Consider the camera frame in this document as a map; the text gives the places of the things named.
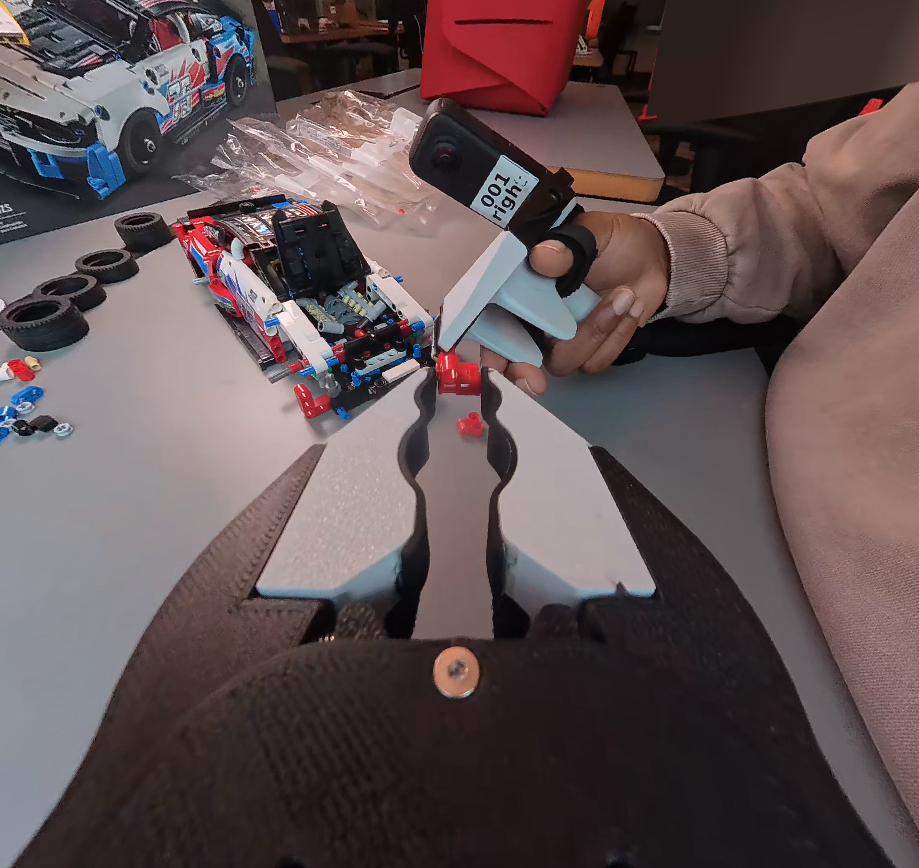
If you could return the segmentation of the person's beige sweatshirt torso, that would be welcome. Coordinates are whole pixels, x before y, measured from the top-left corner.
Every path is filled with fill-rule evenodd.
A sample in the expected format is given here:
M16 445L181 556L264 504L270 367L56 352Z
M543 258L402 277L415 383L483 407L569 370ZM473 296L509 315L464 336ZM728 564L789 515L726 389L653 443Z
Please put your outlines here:
M780 524L913 822L918 814L918 206L780 360L766 403Z

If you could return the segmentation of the clear plastic bag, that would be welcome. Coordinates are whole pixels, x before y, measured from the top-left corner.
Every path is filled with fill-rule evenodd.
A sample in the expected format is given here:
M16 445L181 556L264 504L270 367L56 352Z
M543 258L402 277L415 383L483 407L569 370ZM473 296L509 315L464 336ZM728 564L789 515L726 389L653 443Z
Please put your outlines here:
M285 125L240 118L207 165L174 178L224 202L282 194L327 201L379 229L426 232L445 196L408 162L419 118L399 109L381 123L324 125L296 116Z
M374 167L405 160L421 122L404 107L350 90L323 93L281 118L286 132L311 149Z

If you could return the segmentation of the toy car set box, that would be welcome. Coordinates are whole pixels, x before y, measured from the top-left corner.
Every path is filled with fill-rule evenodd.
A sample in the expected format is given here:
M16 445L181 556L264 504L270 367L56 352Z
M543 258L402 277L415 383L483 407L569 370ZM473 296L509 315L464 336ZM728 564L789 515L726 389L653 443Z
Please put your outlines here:
M1 242L187 195L276 101L252 0L2 0Z

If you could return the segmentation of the person's right hand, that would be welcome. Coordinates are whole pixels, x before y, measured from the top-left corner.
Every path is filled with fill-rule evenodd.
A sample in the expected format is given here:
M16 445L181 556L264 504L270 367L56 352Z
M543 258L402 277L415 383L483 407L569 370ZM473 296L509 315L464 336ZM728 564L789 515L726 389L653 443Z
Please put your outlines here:
M545 393L547 376L609 369L637 329L660 310L670 280L670 257L660 231L648 220L621 213L588 211L576 222L595 238L597 256L585 284L599 297L575 336L556 341L541 367L509 362L480 347L480 363L504 375L523 392Z

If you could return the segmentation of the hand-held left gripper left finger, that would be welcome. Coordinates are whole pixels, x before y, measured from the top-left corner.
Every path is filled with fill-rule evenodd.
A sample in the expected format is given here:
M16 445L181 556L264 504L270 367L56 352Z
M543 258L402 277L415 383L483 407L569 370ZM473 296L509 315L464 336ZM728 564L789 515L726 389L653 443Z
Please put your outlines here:
M431 368L408 375L325 444L256 583L270 599L373 606L412 632L430 563L417 474L429 457Z

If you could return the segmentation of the toy car model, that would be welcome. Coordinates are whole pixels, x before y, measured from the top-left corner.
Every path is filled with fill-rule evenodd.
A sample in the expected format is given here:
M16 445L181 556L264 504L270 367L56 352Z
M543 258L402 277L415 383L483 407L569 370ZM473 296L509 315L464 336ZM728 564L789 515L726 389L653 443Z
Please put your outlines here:
M434 319L366 258L337 205L283 195L191 210L172 225L197 283L307 420L348 421L434 367Z

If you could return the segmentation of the grey desk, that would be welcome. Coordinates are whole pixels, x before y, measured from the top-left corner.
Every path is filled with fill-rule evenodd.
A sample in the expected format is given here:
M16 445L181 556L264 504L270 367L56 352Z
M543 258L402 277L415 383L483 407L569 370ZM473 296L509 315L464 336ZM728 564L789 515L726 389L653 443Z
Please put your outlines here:
M307 423L194 284L177 244L108 288L90 333L43 358L62 440L2 443L1 859L41 827L149 621L195 557L336 419ZM912 822L787 557L753 351L647 357L555 379L541 403L620 461L716 556L769 632L825 758L896 866Z

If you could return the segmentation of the red paper bag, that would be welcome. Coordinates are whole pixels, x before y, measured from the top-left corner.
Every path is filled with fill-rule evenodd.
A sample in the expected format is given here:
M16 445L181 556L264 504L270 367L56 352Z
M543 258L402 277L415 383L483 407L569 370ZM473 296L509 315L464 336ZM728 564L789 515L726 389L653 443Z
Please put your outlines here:
M428 0L419 93L546 116L564 89L589 0Z

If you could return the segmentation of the person's right forearm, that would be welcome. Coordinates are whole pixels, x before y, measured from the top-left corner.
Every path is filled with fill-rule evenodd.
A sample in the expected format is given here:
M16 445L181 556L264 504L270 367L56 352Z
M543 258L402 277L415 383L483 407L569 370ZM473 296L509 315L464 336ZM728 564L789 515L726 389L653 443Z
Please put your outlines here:
M799 162L636 218L669 255L665 317L763 323L813 316L854 277L917 288L918 85L810 139Z

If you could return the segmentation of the black toy tire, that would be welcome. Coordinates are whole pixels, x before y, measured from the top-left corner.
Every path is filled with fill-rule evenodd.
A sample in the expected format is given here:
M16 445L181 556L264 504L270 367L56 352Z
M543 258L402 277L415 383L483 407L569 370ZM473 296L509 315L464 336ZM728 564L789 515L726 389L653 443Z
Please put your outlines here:
M1 311L1 332L22 350L47 353L81 341L90 328L72 300L30 296Z
M86 313L106 300L107 291L97 277L76 272L43 282L33 290L32 296L67 300L77 310Z
M94 278L100 285L108 286L137 276L140 273L140 266L129 251L106 249L77 258L75 271Z
M148 254L168 245L175 234L167 221L155 212L134 212L114 220L123 248L132 254Z

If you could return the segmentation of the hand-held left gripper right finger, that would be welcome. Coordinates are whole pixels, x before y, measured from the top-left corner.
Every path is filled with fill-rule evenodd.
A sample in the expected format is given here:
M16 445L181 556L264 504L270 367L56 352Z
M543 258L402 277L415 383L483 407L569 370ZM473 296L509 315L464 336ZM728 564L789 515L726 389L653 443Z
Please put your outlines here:
M587 440L534 398L484 370L489 499L486 565L495 632L596 598L652 598L656 585Z

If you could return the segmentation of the red toy brick piece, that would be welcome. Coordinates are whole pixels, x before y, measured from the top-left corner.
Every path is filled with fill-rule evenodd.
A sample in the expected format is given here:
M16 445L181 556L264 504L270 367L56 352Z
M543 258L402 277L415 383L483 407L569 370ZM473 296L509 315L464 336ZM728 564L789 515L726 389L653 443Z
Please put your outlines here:
M480 365L476 362L461 360L453 350L438 353L436 377L439 395L479 396L481 394Z

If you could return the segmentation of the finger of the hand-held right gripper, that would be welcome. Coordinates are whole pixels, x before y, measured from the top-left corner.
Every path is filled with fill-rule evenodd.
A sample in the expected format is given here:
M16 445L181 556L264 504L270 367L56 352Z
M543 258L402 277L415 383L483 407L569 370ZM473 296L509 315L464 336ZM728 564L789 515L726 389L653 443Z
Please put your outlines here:
M446 353L470 338L496 354L529 354L532 339L522 325L531 272L527 247L500 232L441 306L437 350Z

